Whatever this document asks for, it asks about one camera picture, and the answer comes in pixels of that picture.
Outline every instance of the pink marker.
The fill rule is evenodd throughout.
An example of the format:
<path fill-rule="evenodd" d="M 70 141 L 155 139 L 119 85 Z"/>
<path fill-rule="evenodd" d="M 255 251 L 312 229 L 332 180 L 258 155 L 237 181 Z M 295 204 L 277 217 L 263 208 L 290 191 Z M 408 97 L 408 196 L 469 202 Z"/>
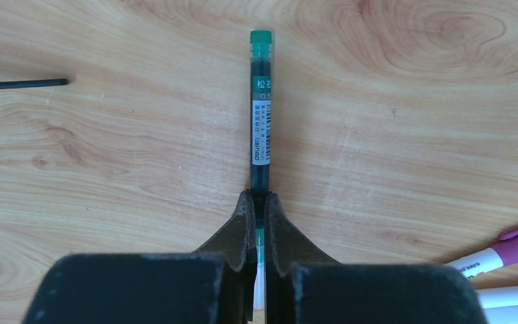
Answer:
<path fill-rule="evenodd" d="M 518 286 L 478 290 L 482 308 L 518 306 Z"/>
<path fill-rule="evenodd" d="M 518 229 L 499 236 L 499 243 L 456 261 L 447 263 L 466 278 L 518 263 Z"/>

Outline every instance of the barcode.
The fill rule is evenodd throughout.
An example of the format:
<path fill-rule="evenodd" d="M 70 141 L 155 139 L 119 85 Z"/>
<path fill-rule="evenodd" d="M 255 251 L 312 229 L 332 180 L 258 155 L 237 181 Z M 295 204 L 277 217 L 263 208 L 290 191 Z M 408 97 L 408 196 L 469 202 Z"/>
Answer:
<path fill-rule="evenodd" d="M 265 127 L 267 137 L 265 142 L 265 159 L 271 159 L 271 105 L 267 105 L 267 123 Z"/>

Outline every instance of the green label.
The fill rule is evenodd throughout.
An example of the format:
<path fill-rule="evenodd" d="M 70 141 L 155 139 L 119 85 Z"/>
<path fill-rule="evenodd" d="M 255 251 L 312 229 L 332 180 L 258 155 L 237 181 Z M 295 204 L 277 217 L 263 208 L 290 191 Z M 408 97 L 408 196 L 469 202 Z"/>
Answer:
<path fill-rule="evenodd" d="M 270 76 L 254 76 L 253 92 L 271 92 Z"/>

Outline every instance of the purple marker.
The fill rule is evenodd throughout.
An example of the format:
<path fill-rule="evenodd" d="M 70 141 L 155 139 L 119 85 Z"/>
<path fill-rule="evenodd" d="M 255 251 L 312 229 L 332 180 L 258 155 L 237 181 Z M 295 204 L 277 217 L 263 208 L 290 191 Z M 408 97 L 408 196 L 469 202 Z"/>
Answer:
<path fill-rule="evenodd" d="M 499 243 L 459 260 L 447 263 L 466 278 L 518 263 L 518 229 L 499 236 Z"/>

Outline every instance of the wooden table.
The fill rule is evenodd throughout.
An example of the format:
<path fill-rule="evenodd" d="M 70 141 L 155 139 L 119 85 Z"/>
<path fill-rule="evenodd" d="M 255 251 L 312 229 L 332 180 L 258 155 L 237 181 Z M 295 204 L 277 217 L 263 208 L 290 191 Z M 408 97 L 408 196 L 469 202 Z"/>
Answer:
<path fill-rule="evenodd" d="M 65 254 L 188 252 L 228 219 L 255 28 L 272 190 L 324 251 L 445 263 L 518 226 L 518 1 L 0 1 L 0 80 L 71 79 L 0 90 L 0 323 Z"/>

